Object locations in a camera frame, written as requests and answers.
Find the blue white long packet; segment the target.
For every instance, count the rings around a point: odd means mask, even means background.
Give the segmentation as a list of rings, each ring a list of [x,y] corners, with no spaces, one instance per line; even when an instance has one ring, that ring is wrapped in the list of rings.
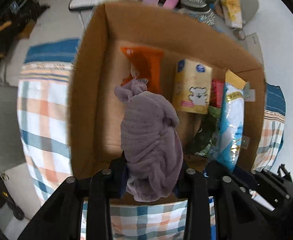
[[[213,133],[209,157],[232,173],[238,161],[244,126],[246,82],[228,70],[222,91],[222,105]]]

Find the green snack bag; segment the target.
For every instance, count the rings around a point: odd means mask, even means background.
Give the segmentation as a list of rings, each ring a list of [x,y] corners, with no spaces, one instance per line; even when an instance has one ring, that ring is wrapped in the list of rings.
[[[208,114],[201,120],[200,127],[192,141],[186,146],[186,154],[200,157],[209,157],[212,145],[216,144],[217,123],[221,109],[213,106],[208,107]]]

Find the purple towel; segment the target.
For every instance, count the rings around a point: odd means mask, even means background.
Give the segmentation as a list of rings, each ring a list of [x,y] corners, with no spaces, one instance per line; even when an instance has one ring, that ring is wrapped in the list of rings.
[[[137,202],[168,197],[183,163],[176,110],[164,96],[148,91],[136,79],[115,87],[114,93],[126,105],[120,130],[129,169],[127,192]]]

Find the orange snack bag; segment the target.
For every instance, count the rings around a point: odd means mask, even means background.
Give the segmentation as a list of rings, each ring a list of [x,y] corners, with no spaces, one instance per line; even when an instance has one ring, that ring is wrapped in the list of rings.
[[[121,52],[131,63],[130,75],[123,79],[121,85],[136,79],[145,83],[148,91],[162,94],[160,75],[163,51],[150,47],[121,47]]]

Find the red snack bag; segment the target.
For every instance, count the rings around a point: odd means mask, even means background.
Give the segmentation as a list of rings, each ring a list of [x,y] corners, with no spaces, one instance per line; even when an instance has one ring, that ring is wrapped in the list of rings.
[[[223,89],[224,82],[212,79],[211,81],[211,93],[210,93],[210,106],[221,108],[223,102]]]

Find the yellow tissue pack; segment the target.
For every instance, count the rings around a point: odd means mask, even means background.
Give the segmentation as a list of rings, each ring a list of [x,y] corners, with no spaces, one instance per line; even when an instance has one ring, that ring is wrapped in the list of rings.
[[[178,62],[172,105],[175,110],[207,114],[210,102],[212,68],[189,59]]]

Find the plaid checkered tablecloth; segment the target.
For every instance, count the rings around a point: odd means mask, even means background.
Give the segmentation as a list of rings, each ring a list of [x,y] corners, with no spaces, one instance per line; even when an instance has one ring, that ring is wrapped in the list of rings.
[[[79,40],[29,48],[18,83],[17,116],[21,141],[36,194],[44,203],[72,175],[67,143],[69,77]],[[111,206],[114,239],[182,239],[186,201]]]

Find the blue printed cardboard box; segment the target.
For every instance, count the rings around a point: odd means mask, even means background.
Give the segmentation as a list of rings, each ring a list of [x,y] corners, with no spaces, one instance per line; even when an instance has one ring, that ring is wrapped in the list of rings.
[[[255,91],[245,103],[243,133],[249,144],[237,165],[253,167],[262,134],[265,109],[265,74],[262,65],[223,33],[189,16],[141,2],[120,1],[95,10],[79,46],[68,95],[68,143],[73,174],[85,179],[107,168],[121,156],[120,124],[125,105],[114,88],[130,74],[130,61],[121,47],[159,48],[161,91],[171,100],[179,60],[201,61],[223,80],[230,70]]]

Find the yellow packet on chair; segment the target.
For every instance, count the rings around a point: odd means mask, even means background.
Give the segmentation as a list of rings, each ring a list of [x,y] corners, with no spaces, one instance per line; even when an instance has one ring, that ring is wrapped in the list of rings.
[[[240,0],[221,0],[225,24],[233,29],[242,28]]]

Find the patterned sneakers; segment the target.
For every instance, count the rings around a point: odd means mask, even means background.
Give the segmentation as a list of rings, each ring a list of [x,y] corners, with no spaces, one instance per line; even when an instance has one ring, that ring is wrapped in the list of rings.
[[[197,19],[208,26],[215,24],[215,14],[211,5],[216,0],[180,0],[178,12]]]

